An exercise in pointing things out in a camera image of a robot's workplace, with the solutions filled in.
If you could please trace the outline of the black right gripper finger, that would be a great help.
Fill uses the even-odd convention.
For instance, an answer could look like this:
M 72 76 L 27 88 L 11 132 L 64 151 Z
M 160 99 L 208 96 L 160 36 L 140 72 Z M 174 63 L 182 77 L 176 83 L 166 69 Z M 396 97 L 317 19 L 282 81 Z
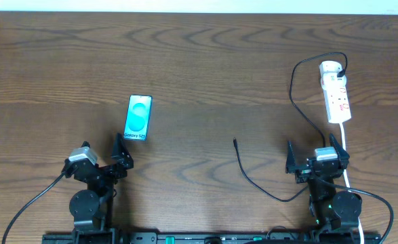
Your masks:
M 296 158 L 294 156 L 292 143 L 290 141 L 287 142 L 287 159 L 286 159 L 285 166 L 286 167 L 295 167 L 296 166 Z
M 330 139 L 330 145 L 335 149 L 338 158 L 348 158 L 349 154 L 346 152 L 345 149 L 338 143 L 336 137 L 334 134 L 330 133 L 329 134 L 329 139 Z

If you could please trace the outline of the smartphone with teal screen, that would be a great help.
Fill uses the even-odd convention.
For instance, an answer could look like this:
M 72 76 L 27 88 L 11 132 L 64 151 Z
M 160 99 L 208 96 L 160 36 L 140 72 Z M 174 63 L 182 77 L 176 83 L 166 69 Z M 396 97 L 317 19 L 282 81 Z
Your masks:
M 123 138 L 145 141 L 151 117 L 153 97 L 133 94 L 130 96 Z

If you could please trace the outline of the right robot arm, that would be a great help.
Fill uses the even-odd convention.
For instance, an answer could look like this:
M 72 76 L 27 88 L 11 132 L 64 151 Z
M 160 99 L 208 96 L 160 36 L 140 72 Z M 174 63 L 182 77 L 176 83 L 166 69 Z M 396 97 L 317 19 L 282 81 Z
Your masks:
M 308 184 L 309 207 L 318 228 L 311 232 L 316 242 L 337 241 L 338 235 L 351 236 L 359 226 L 362 199 L 347 190 L 337 191 L 334 180 L 344 174 L 349 154 L 330 134 L 330 146 L 315 149 L 315 156 L 297 163 L 292 144 L 287 143 L 285 172 L 294 174 L 296 183 Z

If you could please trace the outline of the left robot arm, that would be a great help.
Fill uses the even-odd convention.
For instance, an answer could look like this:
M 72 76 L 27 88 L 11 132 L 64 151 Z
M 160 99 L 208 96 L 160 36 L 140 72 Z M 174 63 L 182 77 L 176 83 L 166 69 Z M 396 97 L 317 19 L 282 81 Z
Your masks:
M 134 167 L 134 160 L 125 147 L 123 136 L 117 134 L 111 159 L 106 166 L 97 164 L 98 155 L 88 142 L 72 151 L 65 160 L 62 173 L 87 184 L 70 200 L 69 211 L 74 218 L 73 243 L 122 243 L 122 232 L 112 226 L 115 185 Z

